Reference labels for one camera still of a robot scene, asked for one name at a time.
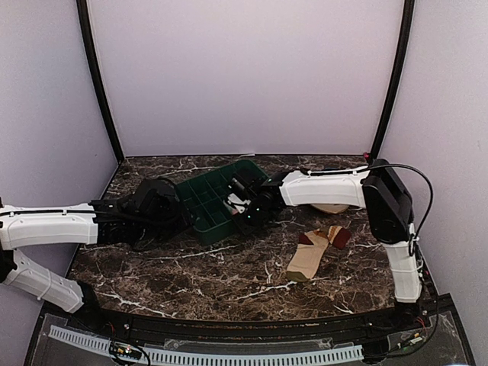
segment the black frame pole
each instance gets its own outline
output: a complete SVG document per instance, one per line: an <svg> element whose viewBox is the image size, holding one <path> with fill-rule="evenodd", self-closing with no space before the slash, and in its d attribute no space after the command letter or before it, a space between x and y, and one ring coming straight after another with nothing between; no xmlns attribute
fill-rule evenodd
<svg viewBox="0 0 488 366"><path fill-rule="evenodd" d="M105 94L104 84L101 80L100 68L98 67L97 53L93 42L92 27L90 26L90 17L88 15L88 6L86 0L76 0L78 6L79 25L82 29L83 43L85 45L86 59L90 68L91 80L97 95L98 105L100 106L101 116L107 129L108 138L112 145L117 161L121 163L125 157L122 146L115 130L114 120L108 107L107 95Z"/></svg>
<svg viewBox="0 0 488 366"><path fill-rule="evenodd" d="M395 98L402 76L403 64L405 63L406 48L409 43L410 28L412 27L414 5L415 0L405 0L403 6L402 24L400 26L400 35L396 46L393 71L391 72L390 84L388 85L387 97L384 101L383 111L381 112L380 123L378 124L376 136L374 137L373 146L368 154L369 162L378 157L384 136L387 132L388 123L390 122L391 112L393 110L393 105L395 104Z"/></svg>

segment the wire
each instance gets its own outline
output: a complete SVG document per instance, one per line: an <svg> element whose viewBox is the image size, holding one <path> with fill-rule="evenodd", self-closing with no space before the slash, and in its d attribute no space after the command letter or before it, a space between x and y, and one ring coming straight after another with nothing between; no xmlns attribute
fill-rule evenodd
<svg viewBox="0 0 488 366"><path fill-rule="evenodd" d="M356 172L362 173L362 172L368 172L371 170L385 169L385 168L400 168L400 169L407 169L407 170L410 170L412 172L415 172L425 180L425 182L427 183L427 185L429 187L429 193L430 193L429 204L427 205L427 208L425 209L424 216L421 219L419 226L417 227L416 233L410 237L410 241L409 241L409 254L410 254L410 256L414 256L417 252L416 251L416 246L417 246L416 243L419 239L420 230L423 228L424 223L427 220L427 217L430 214L430 211L432 209L432 204L434 201L434 188L432 187L432 183L430 182L429 178L423 172L421 172L417 168L414 168L413 166L410 166L410 165L388 163L388 164L383 164L383 165L368 166L368 167L363 168L363 169L358 169L358 170L356 170ZM328 175L328 174L333 174L333 173L332 172L328 173L327 171L321 172L321 175ZM416 348L414 350L412 350L411 352L407 352L407 353L402 353L402 354L398 354L398 355L391 355L391 353L393 353L395 351L399 351L400 349L404 348L404 347L401 347L401 348L396 347L396 348L392 348L392 349L388 350L387 352L384 352L384 353L379 354L379 355L364 355L364 356L368 357L368 358L381 358L381 357L398 358L398 357L405 357L408 355L412 355L413 353L417 352L421 348L425 347L425 345L430 342L430 340L432 339L432 337L435 334L435 331L437 330L438 323L439 323L439 302L438 302L438 295L436 294L435 295L435 325L434 325L434 329L432 330L430 335L427 336L427 338L425 339L424 342L422 342L420 345L416 346ZM425 334L427 334L425 324L423 323L422 326L423 326L423 329L425 330Z"/></svg>
<svg viewBox="0 0 488 366"><path fill-rule="evenodd" d="M415 172L418 175L420 175L422 178L424 178L425 182L429 186L429 193L430 193L429 204L427 205L427 209L425 210L424 216L420 221L419 226L417 227L417 231L415 235L415 239L418 239L420 230L424 226L425 220L427 219L427 216L429 215L430 210L432 209L432 203L434 202L434 188L432 187L432 183L430 182L429 178L427 178L427 175L425 175L423 172L421 172L417 168L414 168L413 166L405 165L405 164L383 164L383 165L368 166L367 168L358 170L358 173L368 172L370 170L384 169L384 168L401 168L401 169L411 170L412 172Z"/></svg>
<svg viewBox="0 0 488 366"><path fill-rule="evenodd" d="M410 238L410 241L409 241L409 254L410 254L410 256L413 256L415 254L416 242L419 240L420 230L424 226L425 220L427 220L427 216L430 214L430 211L432 209L432 204L434 202L434 188L432 187L432 183L430 182L429 178L427 178L427 175L425 175L423 172L421 172L417 168L414 168L413 166L406 165L406 164L390 164L390 163L388 163L388 164L383 164L383 165L368 166L368 167L362 168L362 169L354 168L354 169L350 169L349 171L350 172L356 172L356 173L363 173L363 172L369 172L371 170L378 170L378 169L384 169L384 168L400 168L400 169L410 170L410 171L415 172L418 175L420 175L425 180L427 185L429 186L429 193L430 193L429 204L427 205L424 216L420 220L420 224L416 229L416 234L414 236L412 236ZM340 172L340 171L333 171L332 170L332 171L321 171L319 173L320 173L320 175L334 175L334 174L344 174L345 172L344 171Z"/></svg>
<svg viewBox="0 0 488 366"><path fill-rule="evenodd" d="M427 328L425 327L424 319L422 319L420 316L417 316L417 319L416 320L422 326L422 331L427 336Z"/></svg>
<svg viewBox="0 0 488 366"><path fill-rule="evenodd" d="M76 320L76 322L81 325L83 328L85 328L86 330L88 330L89 332L92 332L96 335L99 335L99 332L90 328L89 326L87 326L86 324L84 324L78 317L76 316L71 316L71 319L74 319ZM114 327L114 324L112 324L112 322L110 321L107 321L107 323L105 325L108 325L110 326L111 328L111 333L112 333L112 336L111 336L111 343L115 342L115 341L119 341L119 342L122 342L122 343L125 343L126 345L130 345L131 347L134 347L135 349L137 349L138 351L140 351L143 355L144 355L144 358L146 359L147 361L147 366L151 366L151 358L149 357L149 355L147 354L146 351L144 351L144 349L142 347L139 347L138 345L134 345L133 343L130 343L128 340L126 339L120 339L118 337L115 336L115 327ZM125 362L125 364L128 364L127 361L125 360L121 360L118 358L117 355L113 355L118 361L121 361L121 362Z"/></svg>

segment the black cable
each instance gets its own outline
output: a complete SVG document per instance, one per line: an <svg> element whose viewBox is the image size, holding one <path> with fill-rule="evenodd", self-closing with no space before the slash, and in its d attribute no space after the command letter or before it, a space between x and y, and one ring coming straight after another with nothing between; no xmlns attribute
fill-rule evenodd
<svg viewBox="0 0 488 366"><path fill-rule="evenodd" d="M374 165L374 166L368 166L363 169L358 169L353 171L352 169L349 170L351 173L356 172L356 173L363 173L363 172L369 172L371 170L377 170L377 169L384 169L384 168L401 168L401 169L407 169L411 170L412 172L417 173L420 175L422 178L424 178L425 182L427 182L427 185L429 186L429 192L430 192L430 198L429 198L429 204L427 205L427 209L425 210L424 216L422 220L420 220L420 224L417 227L415 237L413 237L413 241L416 241L419 238L419 233L422 227L424 226L425 220L427 219L427 216L430 213L430 210L432 209L432 203L434 202L434 188L432 187L432 183L430 182L429 178L427 178L427 175L425 175L423 172L418 170L417 168L414 168L413 166L406 165L406 164L383 164L383 165ZM337 172L337 171L331 171L331 172L320 172L320 175L337 175L337 174L345 174L344 172Z"/></svg>
<svg viewBox="0 0 488 366"><path fill-rule="evenodd" d="M429 197L429 204L427 205L427 209L425 210L425 213L424 213L424 216L422 218L422 220L420 221L420 224L416 230L416 234L415 236L411 237L410 238L410 242L409 242L409 254L410 256L414 256L415 253L416 253L416 241L418 240L419 238L419 233L420 233L420 230L421 228L423 227L424 223L425 223L425 220L427 219L427 216L429 215L431 209L432 209L432 204L433 204L433 201L434 201L434 188L432 187L432 183L430 182L429 178L427 178L427 176L421 172L420 170L418 170L417 168L414 168L413 166L410 166L410 165L405 165L405 164L383 164L383 165L374 165L374 166L368 166L364 169L359 169L357 170L356 172L357 173L362 173L362 172L369 172L371 170L377 170L377 169L385 169L385 168L400 168L400 169L407 169L407 170L410 170L412 172L415 172L417 173L418 175L420 175L424 180L425 182L427 183L427 185L429 186L429 193L430 193L430 197ZM333 175L334 172L320 172L321 175ZM411 355L415 352L417 352L418 350L420 350L421 348L423 348L433 337L433 335L435 334L435 331L437 330L437 327L438 327L438 321L439 321L439 303L438 303L438 295L436 294L435 295L435 302L436 302L436 310L435 310L435 325L434 325L434 329L432 330L432 333L430 334L429 337L427 337L425 339L425 341L423 343L421 343L420 345L418 345L414 350L412 350L411 352L408 352L408 353L402 353L402 354L398 354L398 355L391 355L391 353L395 352L395 351L399 351L400 349L402 348L395 348L395 349L391 349L387 352L384 352L383 354L379 354L379 355L364 355L365 357L368 357L368 358L381 358L381 357L387 357L387 358L398 358L398 357L404 357L404 356L408 356L408 355Z"/></svg>
<svg viewBox="0 0 488 366"><path fill-rule="evenodd" d="M94 329L90 328L89 326L87 326L86 324L84 324L84 323L83 323L83 322L82 322L82 321L81 321L79 318L77 318L76 316L74 316L74 315L73 315L73 316L71 316L71 319L76 320L76 322L77 322L79 325L81 325L83 328L85 328L85 329L86 329L86 330L88 330L89 332L94 333L94 334L96 334L96 335L98 335L98 336L101 336L101 334L100 334L100 333L99 333L97 330L94 330ZM115 342L115 341L119 341L119 342L122 342L122 343L124 343L124 344L126 344L126 345L130 345L131 347L134 347L135 349L137 349L138 351L140 351L140 352L141 352L141 353L144 355L144 357L145 357L145 358L146 358L146 360L147 360L147 366L151 366L151 358L149 357L149 355L147 354L147 352L146 352L146 351L144 351L144 349L142 349L142 348L141 348L141 347L139 347L138 345L134 345L133 343L130 343L130 342L129 342L128 340L126 340L126 339L121 339L121 338L116 337L116 336L115 336L115 328L114 328L114 326L112 325L112 323L111 323L111 322L107 322L105 325L106 325L106 326L111 326L111 328L112 328L112 335L111 335L111 337L110 337L111 343L113 343L113 342ZM115 358L116 358L118 361L126 362L125 360L121 360L121 359L119 359L119 358L118 358L116 355L115 355Z"/></svg>
<svg viewBox="0 0 488 366"><path fill-rule="evenodd" d="M406 356L413 355L414 353L419 351L421 348L424 348L425 345L430 342L430 340L434 337L434 334L435 334L435 331L437 330L438 324L439 324L439 299L438 299L438 295L436 294L435 295L435 325L434 325L434 329L432 330L430 335L425 339L424 342L422 342L420 345L418 345L411 352L407 352L407 353L400 353L398 355L391 355L391 353L393 353L395 351L399 351L401 349L401 348L393 348L393 349L388 350L387 352L384 352L384 353L381 353L378 355L364 354L364 356L366 358L381 358L381 357L398 358L398 357L406 357Z"/></svg>

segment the marble tabletop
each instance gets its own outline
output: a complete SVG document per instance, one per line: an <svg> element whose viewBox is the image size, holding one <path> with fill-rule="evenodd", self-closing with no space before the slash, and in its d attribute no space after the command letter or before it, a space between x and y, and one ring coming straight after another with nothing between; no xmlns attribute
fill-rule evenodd
<svg viewBox="0 0 488 366"><path fill-rule="evenodd" d="M238 156L172 156L126 159L105 198L129 194L144 178L176 183L235 162ZM361 156L252 156L268 174L351 168ZM315 278L289 282L286 267L300 233L330 225L349 229L343 249L329 246ZM310 206L289 207L248 237L233 235L203 247L191 230L136 253L127 244L81 246L69 278L89 283L103 308L179 319L256 321L311 319L393 306L387 255L369 232L365 210L332 215Z"/></svg>

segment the white arm segment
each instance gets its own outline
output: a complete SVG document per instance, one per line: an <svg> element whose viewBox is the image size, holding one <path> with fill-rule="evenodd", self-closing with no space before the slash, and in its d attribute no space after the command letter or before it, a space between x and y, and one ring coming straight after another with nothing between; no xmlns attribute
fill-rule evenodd
<svg viewBox="0 0 488 366"><path fill-rule="evenodd" d="M14 250L17 269L11 271L4 284L10 284L33 294L38 300L54 303L68 313L83 305L83 293L76 281L68 280L29 259L19 249Z"/></svg>
<svg viewBox="0 0 488 366"><path fill-rule="evenodd" d="M67 213L68 210L88 212ZM41 211L41 213L22 214L22 211ZM0 213L8 214L0 217L0 221L3 222L3 227L0 228L0 242L4 250L59 242L84 244L97 242L98 224L93 222L95 212L88 204L35 209L5 205L0 208Z"/></svg>
<svg viewBox="0 0 488 366"><path fill-rule="evenodd" d="M70 210L86 213L68 213ZM47 300L68 313L83 305L82 289L29 259L17 248L53 243L94 244L98 238L95 212L88 204L70 207L24 208L5 205L0 208L0 244L13 250L17 269L10 271L4 284L18 287L38 300Z"/></svg>
<svg viewBox="0 0 488 366"><path fill-rule="evenodd" d="M365 208L361 180L369 172L357 173L364 167L349 169L345 174L305 175L295 171L283 179L281 196L287 206L299 204L349 204Z"/></svg>
<svg viewBox="0 0 488 366"><path fill-rule="evenodd" d="M365 208L361 180L369 172L356 172L363 168L345 170L344 174L334 171L333 175L305 175L294 171L283 179L281 196L287 206L349 204ZM410 231L415 232L413 225L410 225ZM415 303L420 297L422 285L416 258L409 254L409 243L383 244L383 247L387 251L393 273L396 300L401 303Z"/></svg>
<svg viewBox="0 0 488 366"><path fill-rule="evenodd" d="M410 232L415 233L413 224ZM409 254L409 243L383 244L387 250L390 269L395 283L395 298L399 303L415 303L422 292L419 276L422 268L417 267L415 256Z"/></svg>

